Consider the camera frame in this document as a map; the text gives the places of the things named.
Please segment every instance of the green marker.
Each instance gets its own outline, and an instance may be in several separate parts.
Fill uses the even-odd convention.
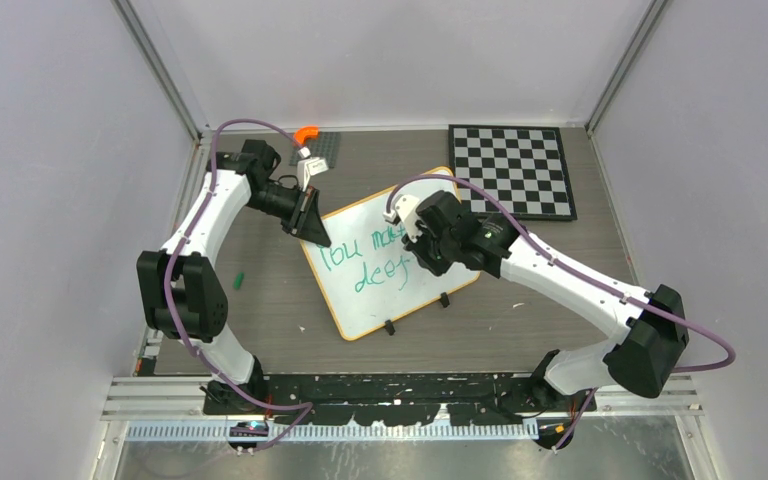
[[[245,275],[243,275],[243,272],[240,272],[239,274],[237,274],[237,278],[234,279],[234,290],[240,289],[240,285],[243,284],[243,277],[245,277]]]

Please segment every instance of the orange object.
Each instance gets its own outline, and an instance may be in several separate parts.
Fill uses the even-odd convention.
[[[272,404],[272,394],[271,393],[266,396],[266,403],[268,403],[270,405]],[[272,409],[267,408],[266,412],[263,414],[263,418],[264,419],[272,418]]]
[[[304,145],[308,138],[316,138],[319,135],[319,127],[316,125],[308,125],[306,127],[302,127],[298,130],[296,130],[296,133],[293,135],[293,138],[296,139],[297,142]]]

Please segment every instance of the metal frame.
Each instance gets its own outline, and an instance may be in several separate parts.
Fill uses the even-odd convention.
[[[527,377],[529,374],[515,376]],[[224,442],[228,425],[239,421],[261,420],[261,415],[205,416],[202,406],[205,393],[200,389],[211,380],[209,376],[180,377],[117,377],[113,379],[101,421],[105,435],[96,461],[93,480],[112,480],[129,433],[140,441],[212,441]],[[705,411],[699,403],[693,381],[688,375],[675,375],[664,387],[661,396],[645,399],[619,386],[608,386],[596,394],[596,411],[585,412],[588,417],[669,416],[674,417],[682,437],[691,469],[696,478],[717,479],[711,450],[703,434]],[[566,418],[564,412],[547,412],[538,418]],[[449,415],[441,408],[432,423],[430,437],[434,440],[498,440],[530,438],[533,426],[523,424],[509,427],[450,427]],[[429,433],[408,427],[297,427],[289,441],[412,441],[429,439]]]
[[[634,35],[631,37],[628,47],[623,53],[617,67],[614,69],[614,73],[611,75],[611,79],[608,81],[608,85],[605,87],[605,91],[602,92],[602,96],[596,103],[596,108],[593,110],[593,114],[590,115],[590,120],[587,121],[584,128],[587,130],[587,134],[592,136],[596,127],[599,126],[599,122],[602,120],[602,116],[605,115],[608,106],[614,100],[620,86],[625,80],[628,71],[631,69],[634,61],[640,55],[646,41],[649,39],[655,27],[658,24],[658,19],[661,18],[661,14],[671,3],[672,0],[652,0],[649,4],[649,8],[646,9],[646,13],[643,15],[643,19],[637,26]]]
[[[175,115],[190,134],[193,140],[198,139],[201,136],[201,130],[196,125],[196,121],[193,118],[192,113],[178,88],[175,86],[175,82],[172,80],[172,75],[169,74],[169,70],[163,64],[163,60],[160,58],[160,54],[155,48],[154,42],[149,38],[148,32],[146,32],[143,22],[137,15],[137,11],[134,9],[130,0],[111,0],[111,3],[116,7],[116,10],[121,15],[125,26],[128,28],[131,37],[137,44],[140,53],[148,63],[151,72],[154,74],[157,82],[160,84],[160,89],[166,95],[166,99],[169,100],[169,104],[175,110]]]
[[[184,181],[181,183],[178,192],[178,207],[175,212],[173,225],[171,225],[170,234],[175,231],[178,224],[184,220],[189,211],[190,205],[195,201],[199,191],[201,172],[204,172],[210,152],[210,142],[213,138],[211,133],[203,135],[199,143],[195,146],[187,172],[184,175]],[[160,344],[163,340],[163,334],[157,330],[145,328],[140,342],[140,349],[137,357],[134,359],[133,375],[137,375],[140,363],[143,360],[153,360],[160,354]],[[122,449],[125,444],[125,437],[128,431],[128,421],[101,419],[102,437],[99,441],[99,448],[96,457],[93,459],[91,480],[113,480],[116,478],[116,470],[119,467]]]

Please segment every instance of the floor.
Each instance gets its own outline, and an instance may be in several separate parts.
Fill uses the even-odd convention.
[[[337,166],[317,176],[325,214],[447,164],[447,132],[344,133]],[[245,138],[262,138],[285,159],[276,174],[294,173],[290,146],[277,135],[227,135],[220,151],[238,150]],[[583,129],[562,129],[578,210],[574,222],[528,222],[556,249],[622,281],[631,281],[599,166]],[[229,299],[228,323],[268,373],[530,371],[547,351],[575,349],[601,332],[552,300],[487,274],[451,297],[354,342],[340,338],[299,241],[279,220],[240,212],[217,260]],[[232,285],[245,273],[240,290]],[[202,373],[182,346],[164,340],[156,373]]]

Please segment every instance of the checkered board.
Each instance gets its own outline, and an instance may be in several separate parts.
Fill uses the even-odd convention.
[[[487,191],[517,219],[576,219],[557,128],[450,125],[449,166],[456,177]],[[460,188],[460,194],[479,216],[497,211],[470,189]]]

